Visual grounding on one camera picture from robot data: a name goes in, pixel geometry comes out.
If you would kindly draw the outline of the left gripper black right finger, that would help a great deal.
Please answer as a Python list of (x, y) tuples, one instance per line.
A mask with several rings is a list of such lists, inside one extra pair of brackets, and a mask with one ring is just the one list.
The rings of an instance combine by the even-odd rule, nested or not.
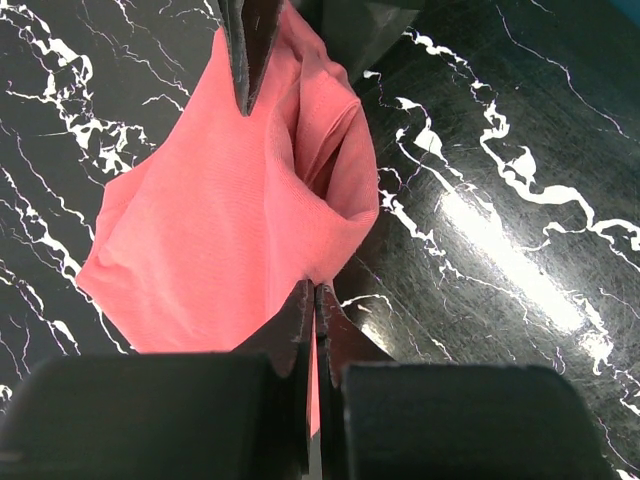
[(326, 479), (609, 479), (575, 389), (539, 366), (402, 364), (315, 293)]

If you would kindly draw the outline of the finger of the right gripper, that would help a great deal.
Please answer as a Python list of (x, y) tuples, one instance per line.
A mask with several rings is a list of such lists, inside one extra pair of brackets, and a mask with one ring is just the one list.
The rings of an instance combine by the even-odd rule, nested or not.
[(235, 100), (240, 114), (254, 109), (283, 9), (280, 0), (219, 0)]
[(423, 0), (302, 0), (294, 7), (354, 84), (398, 41)]

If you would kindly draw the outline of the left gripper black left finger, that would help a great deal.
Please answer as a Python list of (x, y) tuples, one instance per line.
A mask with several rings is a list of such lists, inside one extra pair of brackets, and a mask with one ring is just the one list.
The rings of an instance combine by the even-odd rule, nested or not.
[(1, 423), (5, 479), (299, 479), (309, 470), (312, 282), (229, 352), (63, 357)]

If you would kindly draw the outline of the coral red t shirt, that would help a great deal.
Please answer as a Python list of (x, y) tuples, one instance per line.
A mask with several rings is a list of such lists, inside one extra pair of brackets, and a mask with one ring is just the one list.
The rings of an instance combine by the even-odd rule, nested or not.
[(235, 348), (299, 280), (330, 284), (377, 218), (361, 102), (295, 8), (279, 20), (251, 115), (218, 32), (166, 141), (106, 185), (76, 282), (140, 353)]

